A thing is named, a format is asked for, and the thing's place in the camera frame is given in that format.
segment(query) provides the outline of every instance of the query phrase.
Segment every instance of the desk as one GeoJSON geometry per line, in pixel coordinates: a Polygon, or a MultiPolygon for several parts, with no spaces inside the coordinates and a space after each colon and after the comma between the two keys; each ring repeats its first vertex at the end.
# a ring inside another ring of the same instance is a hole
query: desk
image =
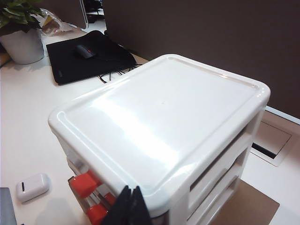
{"type": "MultiPolygon", "coordinates": [[[[50,37],[45,43],[84,35],[72,30],[50,37]]],[[[145,63],[136,57],[138,63],[145,63]]],[[[48,57],[30,65],[10,62],[1,70],[1,187],[9,187],[18,224],[89,225],[67,179],[73,172],[66,156],[48,126],[48,116],[57,106],[103,83],[90,78],[58,86],[48,57]],[[50,191],[25,204],[16,199],[15,186],[21,179],[46,173],[50,191]]],[[[300,223],[300,142],[279,167],[250,154],[242,179],[281,205],[271,225],[300,223]]]]}

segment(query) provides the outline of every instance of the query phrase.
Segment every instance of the mouse pad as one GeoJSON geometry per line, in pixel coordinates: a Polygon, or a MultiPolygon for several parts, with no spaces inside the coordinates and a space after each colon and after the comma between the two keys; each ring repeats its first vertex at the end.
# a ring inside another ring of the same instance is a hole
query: mouse pad
{"type": "Polygon", "coordinates": [[[120,71],[136,64],[134,57],[127,50],[98,30],[46,47],[54,79],[59,85],[120,71]],[[76,52],[77,45],[86,46],[95,52],[96,56],[85,59],[76,52]]]}

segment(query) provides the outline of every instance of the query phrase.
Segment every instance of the black mouse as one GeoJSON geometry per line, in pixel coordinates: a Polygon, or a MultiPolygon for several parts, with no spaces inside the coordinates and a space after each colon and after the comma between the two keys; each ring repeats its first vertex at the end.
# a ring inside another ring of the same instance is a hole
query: black mouse
{"type": "Polygon", "coordinates": [[[85,59],[89,59],[96,55],[96,53],[94,51],[92,51],[91,49],[89,49],[88,47],[86,47],[84,45],[77,45],[75,47],[75,51],[78,54],[80,54],[82,57],[84,57],[85,59]]]}

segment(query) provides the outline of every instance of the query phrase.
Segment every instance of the gray object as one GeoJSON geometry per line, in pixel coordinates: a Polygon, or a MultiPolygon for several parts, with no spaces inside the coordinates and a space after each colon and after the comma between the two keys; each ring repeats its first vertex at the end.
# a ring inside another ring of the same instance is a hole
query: gray object
{"type": "Polygon", "coordinates": [[[1,225],[16,225],[15,211],[11,201],[10,191],[7,187],[0,187],[1,225]]]}

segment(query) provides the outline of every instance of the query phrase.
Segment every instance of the white lid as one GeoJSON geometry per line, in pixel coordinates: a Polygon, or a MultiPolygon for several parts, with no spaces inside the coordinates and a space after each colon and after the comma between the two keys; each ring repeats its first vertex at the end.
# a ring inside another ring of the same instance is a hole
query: white lid
{"type": "Polygon", "coordinates": [[[116,194],[139,185],[154,217],[269,95],[261,82],[164,55],[54,111],[49,124],[116,194]]]}

